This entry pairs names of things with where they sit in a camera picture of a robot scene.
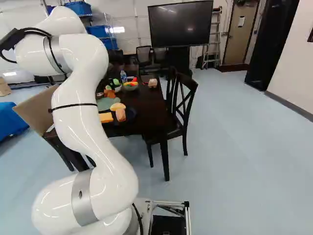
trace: bowl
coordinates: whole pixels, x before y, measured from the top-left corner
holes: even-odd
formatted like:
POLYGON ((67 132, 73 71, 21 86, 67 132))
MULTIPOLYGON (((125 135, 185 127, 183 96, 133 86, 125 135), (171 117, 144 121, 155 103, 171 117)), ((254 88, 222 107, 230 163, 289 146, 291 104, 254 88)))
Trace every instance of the bowl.
POLYGON ((134 91, 137 88, 138 88, 138 85, 137 86, 123 86, 123 89, 128 92, 134 91))
POLYGON ((117 93, 117 92, 121 91, 121 89, 122 89, 122 85, 120 85, 119 87, 115 87, 114 91, 115 91, 115 93, 117 93))

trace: chair back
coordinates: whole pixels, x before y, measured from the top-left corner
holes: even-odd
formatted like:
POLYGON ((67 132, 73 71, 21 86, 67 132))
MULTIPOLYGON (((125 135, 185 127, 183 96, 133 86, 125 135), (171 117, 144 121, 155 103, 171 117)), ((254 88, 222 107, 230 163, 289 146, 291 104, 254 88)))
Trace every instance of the chair back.
POLYGON ((166 62, 167 48, 154 48, 154 62, 157 64, 162 64, 166 62))
POLYGON ((177 78, 177 70, 174 66, 170 66, 168 69, 167 86, 166 86, 166 105, 167 105, 167 110, 170 112, 172 112, 173 94, 174 94, 176 78, 177 78))
POLYGON ((13 110, 40 136, 53 124, 51 109, 51 98, 53 92, 59 87, 54 85, 28 100, 19 103, 13 110))
POLYGON ((151 46, 136 47, 136 56, 140 66, 150 65, 151 59, 151 46))
POLYGON ((177 78, 176 83, 174 87, 174 95, 173 95, 173 107, 172 107, 172 114, 177 117, 177 121, 183 126, 183 129, 187 130, 188 121, 189 121, 189 115, 190 110, 192 106, 192 102, 195 97, 195 93, 197 90, 198 84, 195 80, 192 79, 192 77, 177 72, 177 78), (183 87, 186 87, 189 89, 188 94, 185 96, 183 87), (181 102, 177 104, 178 99, 178 90, 180 88, 181 93, 181 102), (179 117, 177 114, 180 115, 182 118, 183 123, 180 122, 179 117))

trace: toy food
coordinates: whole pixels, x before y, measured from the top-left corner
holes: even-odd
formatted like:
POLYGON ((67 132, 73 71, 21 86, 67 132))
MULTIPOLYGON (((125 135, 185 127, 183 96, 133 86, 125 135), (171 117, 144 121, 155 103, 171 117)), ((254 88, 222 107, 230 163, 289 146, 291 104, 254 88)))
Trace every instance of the toy food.
POLYGON ((119 83, 119 81, 118 81, 118 79, 113 79, 113 83, 114 83, 114 85, 116 85, 116 86, 119 86, 120 85, 120 83, 119 83))
POLYGON ((126 109, 126 106, 125 104, 122 104, 122 103, 115 103, 113 104, 111 107, 110 107, 110 110, 111 111, 116 111, 117 109, 126 109))
POLYGON ((118 120, 118 122, 126 121, 125 109, 117 109, 115 111, 115 115, 116 115, 116 119, 118 120))
POLYGON ((149 87, 149 88, 152 88, 152 87, 155 88, 155 87, 157 87, 157 79, 151 78, 151 79, 149 80, 148 87, 149 87))
POLYGON ((131 86, 131 87, 138 86, 138 82, 125 82, 124 86, 131 86))
POLYGON ((111 112, 104 113, 104 114, 99 114, 99 117, 100 117, 101 123, 107 123, 107 122, 112 122, 113 121, 113 117, 112 117, 111 112))
POLYGON ((116 97, 115 91, 105 89, 104 90, 104 97, 108 97, 108 98, 114 99, 116 97))

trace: green plate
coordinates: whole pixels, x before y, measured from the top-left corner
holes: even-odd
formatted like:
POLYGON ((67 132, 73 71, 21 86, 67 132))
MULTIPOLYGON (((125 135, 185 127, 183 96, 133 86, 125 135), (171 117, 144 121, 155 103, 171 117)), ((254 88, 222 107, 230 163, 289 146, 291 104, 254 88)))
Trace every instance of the green plate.
POLYGON ((110 109, 110 107, 115 103, 120 103, 121 99, 116 97, 114 99, 103 97, 97 100, 98 110, 99 112, 110 109))

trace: plastic bottle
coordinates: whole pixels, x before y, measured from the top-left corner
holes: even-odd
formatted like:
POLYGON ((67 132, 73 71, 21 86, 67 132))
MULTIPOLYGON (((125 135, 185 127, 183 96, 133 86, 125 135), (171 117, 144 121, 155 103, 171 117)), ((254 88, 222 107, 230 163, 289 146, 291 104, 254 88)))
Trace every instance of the plastic bottle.
POLYGON ((122 80, 122 83, 127 82, 127 75, 124 70, 121 71, 121 80, 122 80))

